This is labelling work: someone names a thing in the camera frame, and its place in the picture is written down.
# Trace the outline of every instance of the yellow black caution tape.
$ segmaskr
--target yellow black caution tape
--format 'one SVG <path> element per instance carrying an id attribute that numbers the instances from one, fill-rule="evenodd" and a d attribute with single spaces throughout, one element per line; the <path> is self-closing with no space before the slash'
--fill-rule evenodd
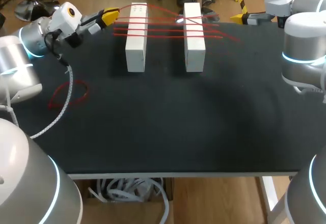
<path id="1" fill-rule="evenodd" d="M 241 10 L 242 10 L 242 13 L 247 14 L 248 10 L 247 10 L 247 7 L 245 5 L 245 0 L 239 0 L 239 2 L 240 2 L 240 7 L 241 7 Z"/>
<path id="2" fill-rule="evenodd" d="M 232 16 L 230 19 L 237 24 L 248 24 L 248 19 L 251 17 L 251 14 L 248 13 L 247 7 L 245 5 L 245 0 L 239 0 L 242 10 L 242 14 L 237 14 Z"/>

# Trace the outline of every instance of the white cable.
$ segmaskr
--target white cable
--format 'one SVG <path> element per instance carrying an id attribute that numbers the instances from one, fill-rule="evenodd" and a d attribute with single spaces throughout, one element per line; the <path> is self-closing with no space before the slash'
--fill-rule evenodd
<path id="1" fill-rule="evenodd" d="M 326 103 L 325 75 L 326 75 L 326 62 L 324 63 L 324 65 L 322 67 L 322 73 L 321 73 L 321 76 L 320 76 L 320 87 L 324 92 L 324 101 L 323 101 L 323 103 Z"/>
<path id="2" fill-rule="evenodd" d="M 147 178 L 147 179 L 145 179 L 145 181 L 147 181 L 149 183 L 152 183 L 153 185 L 155 185 L 156 187 L 158 187 L 158 189 L 162 193 L 162 197 L 163 197 L 164 205 L 165 205 L 165 210 L 164 210 L 164 214 L 163 214 L 163 216 L 162 216 L 161 221 L 159 222 L 159 224 L 164 224 L 167 221 L 167 219 L 168 219 L 169 210 L 170 210 L 170 205 L 169 205 L 167 194 L 165 193 L 164 188 L 158 182 L 154 181 L 153 179 Z"/>
<path id="3" fill-rule="evenodd" d="M 14 109 L 12 107 L 8 107 L 6 105 L 0 105 L 0 110 L 5 110 L 7 112 L 10 113 L 10 116 L 11 116 L 11 119 L 12 119 L 12 122 L 19 127 L 18 125 L 18 120 L 17 120 L 17 117 L 16 117 L 16 114 L 14 112 Z"/>
<path id="4" fill-rule="evenodd" d="M 10 113 L 11 115 L 11 119 L 12 119 L 12 122 L 17 126 L 19 127 L 19 124 L 18 124 L 18 120 L 17 120 L 17 117 L 16 117 L 16 114 L 14 112 L 14 109 L 11 107 L 11 99 L 10 99 L 10 93 L 9 93 L 9 88 L 6 84 L 6 82 L 4 81 L 4 78 L 2 77 L 2 75 L 0 75 L 0 81 L 1 83 L 4 85 L 5 87 L 5 90 L 6 90 L 6 99 L 7 99 L 7 106 L 5 105 L 0 105 L 1 109 L 2 110 L 6 110 L 7 112 Z"/>
<path id="5" fill-rule="evenodd" d="M 68 95 L 67 95 L 65 104 L 63 105 L 59 115 L 55 118 L 55 120 L 52 121 L 52 123 L 49 124 L 47 127 L 45 127 L 42 131 L 31 136 L 31 139 L 35 139 L 35 138 L 39 137 L 40 135 L 44 134 L 45 132 L 47 132 L 52 126 L 54 126 L 61 119 L 62 115 L 66 111 L 69 101 L 70 101 L 70 98 L 71 98 L 72 86 L 73 86 L 73 74 L 72 74 L 72 69 L 71 69 L 70 65 L 67 67 L 67 69 L 68 69 L 67 71 L 69 72 L 69 88 L 68 88 Z"/>
<path id="6" fill-rule="evenodd" d="M 302 90 L 300 90 L 298 87 L 293 87 L 293 88 L 300 95 L 304 95 L 308 92 L 324 93 L 322 89 L 318 89 L 318 88 L 304 88 Z"/>
<path id="7" fill-rule="evenodd" d="M 103 179 L 102 182 L 100 179 L 96 181 L 97 192 L 92 190 L 90 187 L 88 188 L 88 190 L 93 196 L 95 196 L 103 203 L 145 202 L 148 201 L 148 198 L 153 192 L 155 186 L 158 188 L 159 193 L 162 194 L 164 200 L 165 210 L 161 218 L 161 221 L 159 222 L 160 224 L 164 224 L 168 218 L 170 206 L 169 206 L 167 194 L 165 193 L 165 190 L 163 188 L 163 184 L 164 184 L 163 178 L 161 178 L 160 180 L 161 180 L 161 184 L 159 184 L 158 182 L 154 181 L 151 178 L 112 179 L 106 187 L 106 195 L 109 197 L 109 199 L 106 199 L 103 196 L 103 191 L 105 191 L 105 185 L 107 179 Z M 147 186 L 146 191 L 140 192 L 138 188 L 144 185 Z"/>

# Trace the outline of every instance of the gray robot arm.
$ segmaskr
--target gray robot arm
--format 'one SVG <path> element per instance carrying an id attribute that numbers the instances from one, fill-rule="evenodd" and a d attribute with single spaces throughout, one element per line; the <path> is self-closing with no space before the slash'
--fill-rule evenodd
<path id="1" fill-rule="evenodd" d="M 71 3 L 64 3 L 51 18 L 41 17 L 17 30 L 12 36 L 0 38 L 0 104 L 24 101 L 42 91 L 32 59 L 43 57 L 49 45 L 58 48 L 64 42 L 76 47 L 82 44 L 85 33 L 95 34 L 118 17 L 118 8 L 101 10 L 82 16 Z"/>

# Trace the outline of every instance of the cable bundle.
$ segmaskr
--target cable bundle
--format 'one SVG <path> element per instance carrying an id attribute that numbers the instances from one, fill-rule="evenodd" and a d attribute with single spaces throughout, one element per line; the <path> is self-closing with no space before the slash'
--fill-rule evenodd
<path id="1" fill-rule="evenodd" d="M 96 181 L 97 192 L 90 187 L 88 188 L 89 192 L 103 203 L 146 202 L 157 187 L 158 192 L 155 194 L 162 194 L 165 205 L 160 224 L 166 222 L 169 215 L 169 201 L 163 188 L 163 178 L 161 178 L 161 184 L 151 178 L 116 178 L 111 180 L 109 184 L 106 183 L 107 179 L 98 179 Z"/>

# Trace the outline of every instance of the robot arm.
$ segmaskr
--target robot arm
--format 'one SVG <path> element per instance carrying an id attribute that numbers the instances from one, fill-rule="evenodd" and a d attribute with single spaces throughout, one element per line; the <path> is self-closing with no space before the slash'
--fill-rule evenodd
<path id="1" fill-rule="evenodd" d="M 83 34 L 100 31 L 112 24 L 118 15 L 118 8 L 107 8 L 91 16 L 82 16 L 73 4 L 66 2 L 54 12 L 52 18 L 39 18 L 14 35 L 20 38 L 30 58 L 39 58 L 49 52 L 45 45 L 47 34 L 59 33 L 55 39 L 56 46 L 67 42 L 70 46 L 77 47 L 83 42 Z"/>
<path id="2" fill-rule="evenodd" d="M 82 16 L 71 3 L 64 3 L 52 18 L 41 17 L 16 31 L 13 36 L 0 38 L 0 104 L 27 100 L 42 91 L 31 59 L 49 52 L 45 41 L 56 48 L 67 42 L 77 47 L 85 33 L 95 34 L 112 24 L 119 15 L 118 8 L 107 8 L 91 16 Z M 56 38 L 49 35 L 56 33 Z"/>
<path id="3" fill-rule="evenodd" d="M 283 79 L 294 87 L 324 90 L 326 11 L 294 14 L 284 32 Z"/>
<path id="4" fill-rule="evenodd" d="M 325 0 L 265 0 L 266 13 L 277 16 L 279 27 L 284 28 L 286 19 L 297 13 L 326 10 Z"/>

